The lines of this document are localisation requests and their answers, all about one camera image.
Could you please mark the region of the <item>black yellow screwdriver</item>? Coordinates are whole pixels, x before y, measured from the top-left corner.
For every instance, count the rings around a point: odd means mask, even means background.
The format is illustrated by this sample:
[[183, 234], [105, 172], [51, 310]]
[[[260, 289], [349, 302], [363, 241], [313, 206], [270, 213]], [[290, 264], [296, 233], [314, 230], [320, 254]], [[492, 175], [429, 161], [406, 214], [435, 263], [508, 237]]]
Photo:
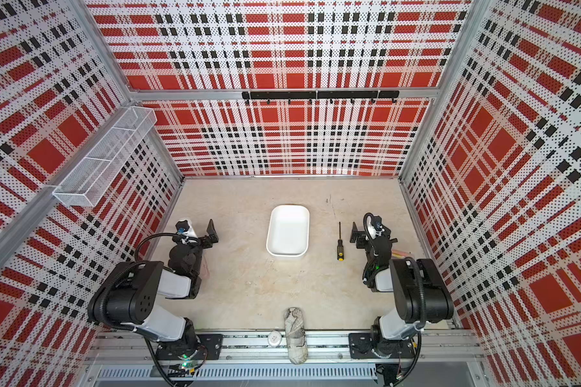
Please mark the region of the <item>black yellow screwdriver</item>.
[[339, 228], [339, 238], [337, 240], [337, 247], [336, 247], [336, 257], [338, 261], [345, 260], [345, 250], [344, 250], [344, 242], [342, 239], [342, 232], [341, 232], [341, 223], [338, 223]]

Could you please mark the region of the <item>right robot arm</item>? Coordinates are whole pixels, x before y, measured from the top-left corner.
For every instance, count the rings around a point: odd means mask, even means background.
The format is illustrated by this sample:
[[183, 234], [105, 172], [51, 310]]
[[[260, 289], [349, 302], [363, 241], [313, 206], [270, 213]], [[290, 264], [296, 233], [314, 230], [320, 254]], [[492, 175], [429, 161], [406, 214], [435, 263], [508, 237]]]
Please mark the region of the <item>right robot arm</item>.
[[382, 218], [366, 213], [360, 230], [353, 224], [350, 242], [366, 254], [361, 280], [374, 293], [391, 293], [394, 309], [374, 320], [368, 334], [351, 334], [351, 358], [413, 358], [419, 337], [430, 323], [453, 317], [453, 300], [430, 259], [394, 254], [397, 242]]

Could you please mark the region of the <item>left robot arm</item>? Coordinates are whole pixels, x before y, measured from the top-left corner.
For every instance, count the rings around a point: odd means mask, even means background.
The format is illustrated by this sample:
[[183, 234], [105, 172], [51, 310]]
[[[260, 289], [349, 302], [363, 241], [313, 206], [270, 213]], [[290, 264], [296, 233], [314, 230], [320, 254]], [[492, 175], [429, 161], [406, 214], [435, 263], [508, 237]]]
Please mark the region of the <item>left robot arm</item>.
[[158, 298], [193, 300], [203, 281], [203, 253], [219, 242], [213, 220], [206, 235], [198, 236], [190, 220], [176, 223], [175, 232], [161, 232], [144, 238], [134, 256], [148, 242], [171, 238], [174, 246], [166, 263], [162, 261], [121, 262], [111, 271], [91, 298], [89, 320], [116, 331], [133, 332], [156, 346], [158, 361], [215, 361], [219, 359], [223, 336], [196, 333], [192, 320], [173, 314]]

